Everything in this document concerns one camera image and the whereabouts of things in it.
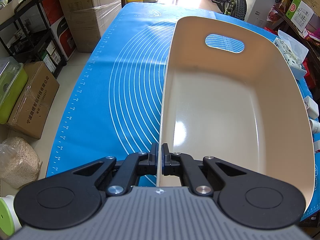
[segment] red box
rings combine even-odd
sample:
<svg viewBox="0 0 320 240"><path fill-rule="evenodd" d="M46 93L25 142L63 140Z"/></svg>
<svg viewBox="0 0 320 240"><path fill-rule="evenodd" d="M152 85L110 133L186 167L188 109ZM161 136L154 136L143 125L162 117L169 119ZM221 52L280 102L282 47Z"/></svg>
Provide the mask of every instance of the red box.
<svg viewBox="0 0 320 240"><path fill-rule="evenodd" d="M309 89L312 89L312 88L315 88L316 87L316 82L314 80L314 78L312 77L312 74L310 73L309 71L309 68L308 68L308 59L305 58L305 60L302 62L304 68L306 69L307 73L305 74L304 76L304 79L308 85L308 88Z"/></svg>
<svg viewBox="0 0 320 240"><path fill-rule="evenodd" d="M68 60L76 50L76 44L63 15L60 2L59 0L43 0L42 5L49 20L51 31L64 57Z"/></svg>

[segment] white packaging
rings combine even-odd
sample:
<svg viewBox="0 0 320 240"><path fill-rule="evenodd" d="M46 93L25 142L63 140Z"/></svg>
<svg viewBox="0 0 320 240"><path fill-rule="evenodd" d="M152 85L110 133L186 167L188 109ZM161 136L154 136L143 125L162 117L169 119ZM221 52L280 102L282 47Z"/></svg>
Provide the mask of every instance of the white packaging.
<svg viewBox="0 0 320 240"><path fill-rule="evenodd" d="M315 153L320 152L320 140L313 143L313 148L315 150Z"/></svg>
<svg viewBox="0 0 320 240"><path fill-rule="evenodd" d="M43 59L45 65L47 66L47 68L54 73L54 71L56 70L56 66L54 65L54 63L52 62L50 56L47 54L45 55L44 59Z"/></svg>
<svg viewBox="0 0 320 240"><path fill-rule="evenodd" d="M318 104L310 96L306 96L303 101L306 106L308 116L312 119L317 119L319 117Z"/></svg>
<svg viewBox="0 0 320 240"><path fill-rule="evenodd" d="M53 44L53 41L50 41L48 47L47 47L47 52L49 53L51 59L53 60L53 62L58 65L61 61L61 57L58 53L58 51L56 50L55 45Z"/></svg>
<svg viewBox="0 0 320 240"><path fill-rule="evenodd" d="M76 44L71 35L68 23L64 16L51 25L53 36L65 57L69 60L76 51Z"/></svg>
<svg viewBox="0 0 320 240"><path fill-rule="evenodd" d="M28 30L28 28L27 28L26 26L25 26L24 28L26 29L27 33L29 34L30 31ZM15 32L14 36L15 36L17 39L20 38L20 37L21 37L21 39L24 39L24 38L26 37L26 35L24 34L22 28L20 28L19 30L17 30L17 31Z"/></svg>
<svg viewBox="0 0 320 240"><path fill-rule="evenodd" d="M296 80L302 79L307 71L302 69L301 65L298 64L297 59L290 48L279 38L275 38L273 44L280 50L288 66L290 67L294 78Z"/></svg>
<svg viewBox="0 0 320 240"><path fill-rule="evenodd" d="M300 2L298 9L295 11L291 18L292 23L297 27L297 29L302 32L303 29L308 25L310 19L312 18L314 12L306 5L303 1Z"/></svg>
<svg viewBox="0 0 320 240"><path fill-rule="evenodd" d="M312 134L320 133L320 123L316 120L309 119Z"/></svg>
<svg viewBox="0 0 320 240"><path fill-rule="evenodd" d="M289 49L294 54L298 65L301 65L304 59L306 58L309 49L307 49L304 45L302 45L299 41L292 38L287 33L278 30L278 35L280 39L289 47Z"/></svg>

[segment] wooden shelf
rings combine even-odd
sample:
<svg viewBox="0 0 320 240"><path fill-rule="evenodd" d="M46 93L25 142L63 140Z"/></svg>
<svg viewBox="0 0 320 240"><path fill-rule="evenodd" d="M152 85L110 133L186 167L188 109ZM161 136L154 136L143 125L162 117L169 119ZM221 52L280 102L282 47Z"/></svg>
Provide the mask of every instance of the wooden shelf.
<svg viewBox="0 0 320 240"><path fill-rule="evenodd" d="M315 64L315 66L318 68L318 71L320 71L320 51L319 49L311 44L309 41L305 40L303 37L300 36L300 32L298 31L297 27L291 22L291 20L282 12L278 7L275 6L276 11L278 14L285 20L285 22L290 26L292 30L299 36L301 43L309 49L310 56L312 62Z"/></svg>

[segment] blue silicone mat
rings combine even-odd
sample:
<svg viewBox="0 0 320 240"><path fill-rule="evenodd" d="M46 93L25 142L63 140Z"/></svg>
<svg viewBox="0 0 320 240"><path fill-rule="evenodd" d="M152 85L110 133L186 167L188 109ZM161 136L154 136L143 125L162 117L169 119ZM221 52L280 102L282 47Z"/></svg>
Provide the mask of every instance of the blue silicone mat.
<svg viewBox="0 0 320 240"><path fill-rule="evenodd" d="M165 65L175 23L184 16L237 24L271 41L276 37L212 11L127 4L97 44L74 87L52 146L47 176L107 155L121 160L158 142ZM214 34L206 43L234 52L243 49L241 42ZM302 94L310 94L304 80L298 84ZM155 183L155 176L140 179L141 186ZM312 213L320 209L318 191Z"/></svg>

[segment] black metal shelf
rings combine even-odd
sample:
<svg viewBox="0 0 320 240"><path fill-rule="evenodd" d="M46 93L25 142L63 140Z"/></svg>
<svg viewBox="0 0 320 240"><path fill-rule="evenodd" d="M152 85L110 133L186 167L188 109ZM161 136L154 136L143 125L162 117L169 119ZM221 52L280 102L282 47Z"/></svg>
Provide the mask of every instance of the black metal shelf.
<svg viewBox="0 0 320 240"><path fill-rule="evenodd" d="M38 8L38 11L41 15L42 21L44 22L46 29L43 31L37 32L37 33L32 33L29 35L27 30L25 29L20 17L24 13L26 13L31 7L33 7L35 5ZM39 50L42 48L42 46L47 41L47 39L51 38L51 40L53 41L53 44L56 47L58 54L61 57L61 61L56 66L57 68L56 68L55 72L53 73L53 76L55 78L57 78L62 67L65 66L67 64L67 62L65 61L64 55L62 54L60 47L58 46L57 41L55 40L55 38L52 34L52 31L51 31L47 21L45 20L45 17L42 13L42 10L41 10L40 4L39 4L39 0L23 0L23 1L21 1L14 9L14 15L0 25L0 31L3 30L4 28L8 27L10 24L14 24L18 30L19 28L16 24L16 21L18 21L20 28L23 30L23 32L28 40L29 47L26 48L27 51L13 54L9 50L7 45L4 43L2 38L0 37L0 42L2 43L2 45L4 46L4 48L6 49L8 54L22 63L26 63L26 62L30 62L30 61L42 61L42 58L39 54Z"/></svg>

